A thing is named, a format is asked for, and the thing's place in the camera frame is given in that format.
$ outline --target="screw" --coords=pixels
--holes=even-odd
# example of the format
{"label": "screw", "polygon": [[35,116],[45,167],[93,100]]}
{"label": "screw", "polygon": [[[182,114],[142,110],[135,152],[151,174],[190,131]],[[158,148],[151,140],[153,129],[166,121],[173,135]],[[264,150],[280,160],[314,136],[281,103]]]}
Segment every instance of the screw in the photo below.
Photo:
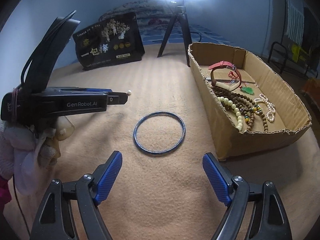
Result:
{"label": "screw", "polygon": [[241,182],[241,181],[242,181],[242,177],[241,177],[241,176],[234,176],[233,179],[234,179],[236,182]]}
{"label": "screw", "polygon": [[84,174],[84,175],[83,175],[83,178],[84,178],[85,180],[89,180],[89,179],[92,178],[92,175],[91,175],[90,173],[87,173],[87,174]]}
{"label": "screw", "polygon": [[266,182],[266,185],[267,185],[268,187],[272,187],[272,186],[273,186],[273,182],[272,182],[272,181],[267,181],[267,182]]}
{"label": "screw", "polygon": [[52,184],[52,185],[57,185],[57,184],[59,184],[59,180],[58,180],[58,179],[53,179],[53,180],[51,181],[51,184]]}

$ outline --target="cardboard box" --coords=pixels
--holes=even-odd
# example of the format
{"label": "cardboard box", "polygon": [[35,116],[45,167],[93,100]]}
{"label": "cardboard box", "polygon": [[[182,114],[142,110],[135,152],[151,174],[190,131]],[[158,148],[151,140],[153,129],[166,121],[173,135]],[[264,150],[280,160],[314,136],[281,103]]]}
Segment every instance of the cardboard box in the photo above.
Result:
{"label": "cardboard box", "polygon": [[[249,51],[213,43],[193,43],[189,45],[190,66],[198,85],[209,120],[212,138],[219,160],[230,156],[244,155],[270,149],[277,149],[294,143],[311,126],[311,116],[293,89],[260,58]],[[242,131],[236,128],[236,115],[226,111],[213,93],[208,66],[228,61],[236,65],[242,81],[252,87],[254,95],[245,94],[239,88],[234,92],[258,98],[260,93],[275,105],[273,123],[268,122],[268,132],[263,131],[260,116],[255,116],[252,131],[247,131],[244,122]],[[215,70],[216,79],[230,79],[229,69]],[[259,104],[263,113],[267,107]]]}

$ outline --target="black snack bag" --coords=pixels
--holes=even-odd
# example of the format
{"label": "black snack bag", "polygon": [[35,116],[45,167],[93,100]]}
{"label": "black snack bag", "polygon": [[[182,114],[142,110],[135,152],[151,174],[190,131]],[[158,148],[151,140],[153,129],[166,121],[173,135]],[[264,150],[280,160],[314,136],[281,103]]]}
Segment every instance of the black snack bag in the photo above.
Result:
{"label": "black snack bag", "polygon": [[145,53],[135,12],[95,23],[72,37],[84,70],[139,61]]}

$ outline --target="black tripod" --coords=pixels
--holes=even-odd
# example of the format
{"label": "black tripod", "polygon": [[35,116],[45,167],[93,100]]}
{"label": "black tripod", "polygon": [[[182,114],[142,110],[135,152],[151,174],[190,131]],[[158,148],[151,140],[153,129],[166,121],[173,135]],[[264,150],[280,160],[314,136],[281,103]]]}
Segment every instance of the black tripod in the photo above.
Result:
{"label": "black tripod", "polygon": [[180,22],[181,25],[181,30],[182,30],[182,36],[183,36],[183,42],[184,42],[184,49],[186,51],[186,57],[187,57],[187,64],[188,67],[190,67],[189,64],[189,56],[188,56],[188,47],[189,45],[192,43],[192,39],[191,39],[191,33],[190,33],[190,28],[189,28],[189,23],[188,23],[188,18],[187,18],[187,14],[186,14],[186,7],[184,6],[184,0],[175,0],[175,2],[177,4],[176,8],[175,8],[175,12],[172,15],[168,28],[165,32],[159,53],[158,53],[158,57],[162,56],[162,53],[164,51],[164,47],[166,46],[169,36],[172,32],[173,26],[176,23],[176,21],[178,20]]}

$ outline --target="blue wall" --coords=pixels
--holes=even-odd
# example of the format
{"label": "blue wall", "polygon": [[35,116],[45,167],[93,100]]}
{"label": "blue wall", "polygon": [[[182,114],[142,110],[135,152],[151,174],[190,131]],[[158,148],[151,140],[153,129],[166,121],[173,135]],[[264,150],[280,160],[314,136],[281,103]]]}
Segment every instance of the blue wall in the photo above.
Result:
{"label": "blue wall", "polygon": [[[107,10],[135,0],[22,0],[0,33],[0,98],[20,83],[20,73],[57,16],[74,9],[78,30],[95,23]],[[258,55],[268,42],[269,0],[186,0],[190,24],[200,24]],[[70,40],[55,68],[76,61]]]}

